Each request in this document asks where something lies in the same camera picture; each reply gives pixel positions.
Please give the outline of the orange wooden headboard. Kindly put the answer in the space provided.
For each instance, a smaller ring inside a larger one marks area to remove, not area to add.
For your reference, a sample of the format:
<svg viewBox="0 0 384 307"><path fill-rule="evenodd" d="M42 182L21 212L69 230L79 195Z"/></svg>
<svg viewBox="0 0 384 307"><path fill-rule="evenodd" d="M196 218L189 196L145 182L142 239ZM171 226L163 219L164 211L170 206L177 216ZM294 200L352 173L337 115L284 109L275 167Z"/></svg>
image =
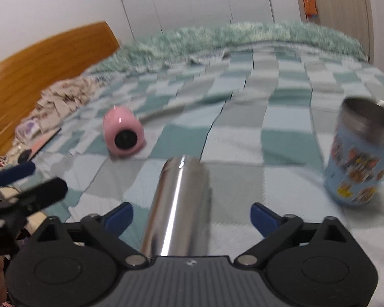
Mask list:
<svg viewBox="0 0 384 307"><path fill-rule="evenodd" d="M106 21L67 30L0 62L0 155L12 146L14 130L53 83L74 78L109 57L119 42Z"/></svg>

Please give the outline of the checkered green grey bed sheet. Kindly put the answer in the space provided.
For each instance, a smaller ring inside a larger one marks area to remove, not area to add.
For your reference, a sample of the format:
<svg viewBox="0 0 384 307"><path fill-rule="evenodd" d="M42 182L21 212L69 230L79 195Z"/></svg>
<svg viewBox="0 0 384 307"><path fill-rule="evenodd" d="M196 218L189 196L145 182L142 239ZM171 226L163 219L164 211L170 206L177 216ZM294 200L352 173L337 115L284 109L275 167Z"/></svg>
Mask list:
<svg viewBox="0 0 384 307"><path fill-rule="evenodd" d="M138 248L160 171L191 155L209 169L212 254L236 256L259 241L249 210L261 202L309 222L333 215L352 232L379 273L372 306L384 306L384 178L360 208L336 204L324 186L337 115L349 96L384 103L384 73L353 57L300 46L254 45L136 73L94 73L108 80L64 120L34 158L21 190L64 179L66 198L47 213L62 221L106 213L124 201L134 221L121 238ZM145 146L112 155L102 121L114 106L140 120Z"/></svg>

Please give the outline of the green floral quilt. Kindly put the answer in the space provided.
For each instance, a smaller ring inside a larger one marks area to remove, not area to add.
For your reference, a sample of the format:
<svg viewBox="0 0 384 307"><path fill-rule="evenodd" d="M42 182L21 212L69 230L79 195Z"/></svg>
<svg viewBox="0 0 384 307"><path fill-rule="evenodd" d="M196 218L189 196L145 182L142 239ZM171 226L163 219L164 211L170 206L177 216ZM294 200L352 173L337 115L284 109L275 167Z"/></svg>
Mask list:
<svg viewBox="0 0 384 307"><path fill-rule="evenodd" d="M192 58L218 56L229 49L263 43L305 45L338 56L368 60L359 40L326 26L301 21L240 22L220 27L179 28L138 39L88 67L84 73L136 73L161 69Z"/></svg>

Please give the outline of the beige floral crumpled cloth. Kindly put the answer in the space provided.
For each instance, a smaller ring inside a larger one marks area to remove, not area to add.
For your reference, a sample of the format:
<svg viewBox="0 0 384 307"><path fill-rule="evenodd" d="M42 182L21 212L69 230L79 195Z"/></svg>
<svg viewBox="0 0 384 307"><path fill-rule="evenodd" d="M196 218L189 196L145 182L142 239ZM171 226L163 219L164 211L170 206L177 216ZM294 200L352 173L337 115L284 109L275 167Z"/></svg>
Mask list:
<svg viewBox="0 0 384 307"><path fill-rule="evenodd" d="M41 135L58 128L67 116L87 104L97 90L105 85L106 81L99 76L82 75L58 81L42 90L41 98L29 116L15 127L13 148L5 156L0 156L0 170Z"/></svg>

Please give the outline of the white wardrobe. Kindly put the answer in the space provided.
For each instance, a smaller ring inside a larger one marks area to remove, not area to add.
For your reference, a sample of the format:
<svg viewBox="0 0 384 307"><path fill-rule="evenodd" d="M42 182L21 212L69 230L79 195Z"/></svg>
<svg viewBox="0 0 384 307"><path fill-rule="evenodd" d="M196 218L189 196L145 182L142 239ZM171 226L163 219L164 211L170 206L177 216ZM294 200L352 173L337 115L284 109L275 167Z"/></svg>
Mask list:
<svg viewBox="0 0 384 307"><path fill-rule="evenodd" d="M270 0L121 0L133 37L189 26L273 21Z"/></svg>

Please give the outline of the pink flat card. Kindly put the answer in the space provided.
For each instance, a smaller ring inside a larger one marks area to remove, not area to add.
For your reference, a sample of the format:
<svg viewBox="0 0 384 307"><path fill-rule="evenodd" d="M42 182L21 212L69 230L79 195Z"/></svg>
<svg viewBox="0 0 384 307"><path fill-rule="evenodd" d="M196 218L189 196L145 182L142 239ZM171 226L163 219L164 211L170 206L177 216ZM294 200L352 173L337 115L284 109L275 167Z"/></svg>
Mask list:
<svg viewBox="0 0 384 307"><path fill-rule="evenodd" d="M33 158L49 141L51 141L61 130L61 128L55 128L54 130L48 131L45 134L34 140L32 145L29 147L29 157Z"/></svg>

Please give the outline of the blue cartoon sticker steel cup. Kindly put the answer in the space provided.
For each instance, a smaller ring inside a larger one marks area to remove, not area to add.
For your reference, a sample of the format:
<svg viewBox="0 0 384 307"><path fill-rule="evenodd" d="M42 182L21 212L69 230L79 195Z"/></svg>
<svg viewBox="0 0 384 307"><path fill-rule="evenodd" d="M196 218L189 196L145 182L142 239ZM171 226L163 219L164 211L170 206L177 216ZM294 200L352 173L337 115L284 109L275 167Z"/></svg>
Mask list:
<svg viewBox="0 0 384 307"><path fill-rule="evenodd" d="M338 114L325 188L347 206L369 203L384 178L384 106L363 97L347 97Z"/></svg>

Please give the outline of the beige wooden door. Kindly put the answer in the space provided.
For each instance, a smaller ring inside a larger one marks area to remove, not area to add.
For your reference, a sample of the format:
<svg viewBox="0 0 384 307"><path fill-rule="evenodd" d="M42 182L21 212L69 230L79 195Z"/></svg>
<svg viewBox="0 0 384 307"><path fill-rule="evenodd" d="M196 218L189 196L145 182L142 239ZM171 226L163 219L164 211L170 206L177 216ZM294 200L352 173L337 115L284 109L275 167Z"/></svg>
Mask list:
<svg viewBox="0 0 384 307"><path fill-rule="evenodd" d="M297 0L300 18L339 30L359 40L369 62L374 58L374 31L370 0L315 0L316 16L306 14L304 0Z"/></svg>

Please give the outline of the tall stainless steel cup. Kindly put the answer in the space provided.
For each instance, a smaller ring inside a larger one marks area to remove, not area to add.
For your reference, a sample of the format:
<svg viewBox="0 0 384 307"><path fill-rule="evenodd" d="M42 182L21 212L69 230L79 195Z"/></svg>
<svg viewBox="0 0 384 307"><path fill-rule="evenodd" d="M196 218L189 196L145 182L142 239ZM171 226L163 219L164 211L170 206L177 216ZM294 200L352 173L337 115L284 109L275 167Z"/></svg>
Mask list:
<svg viewBox="0 0 384 307"><path fill-rule="evenodd" d="M210 216L206 166L188 155L169 159L159 176L141 252L149 258L207 255Z"/></svg>

